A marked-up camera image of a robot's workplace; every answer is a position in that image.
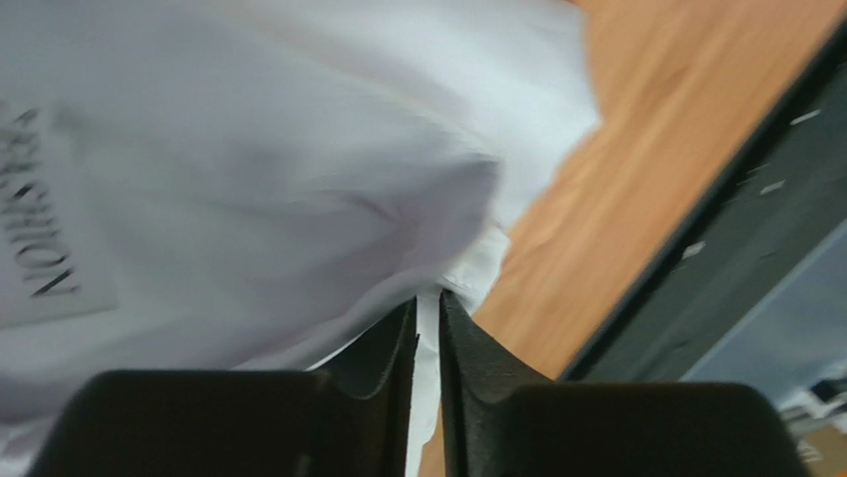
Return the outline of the white long sleeve shirt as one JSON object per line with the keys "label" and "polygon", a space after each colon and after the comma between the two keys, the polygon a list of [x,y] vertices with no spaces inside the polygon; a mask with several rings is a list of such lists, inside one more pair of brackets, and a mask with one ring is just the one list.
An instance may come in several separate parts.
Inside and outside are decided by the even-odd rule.
{"label": "white long sleeve shirt", "polygon": [[1,472],[118,370],[312,370],[418,301],[477,310],[599,125],[569,1],[5,1]]}

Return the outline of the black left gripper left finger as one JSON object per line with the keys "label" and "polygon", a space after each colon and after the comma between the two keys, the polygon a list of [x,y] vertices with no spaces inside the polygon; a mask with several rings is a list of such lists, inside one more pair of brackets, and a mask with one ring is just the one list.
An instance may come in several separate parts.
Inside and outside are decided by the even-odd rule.
{"label": "black left gripper left finger", "polygon": [[310,372],[117,371],[66,406],[33,476],[401,476],[417,304]]}

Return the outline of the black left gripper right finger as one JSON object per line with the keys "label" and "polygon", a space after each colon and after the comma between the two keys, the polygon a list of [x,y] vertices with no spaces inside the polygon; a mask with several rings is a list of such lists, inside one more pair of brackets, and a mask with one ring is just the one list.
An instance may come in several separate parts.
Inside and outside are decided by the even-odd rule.
{"label": "black left gripper right finger", "polygon": [[737,384],[559,383],[439,297],[450,476],[803,476],[782,420]]}

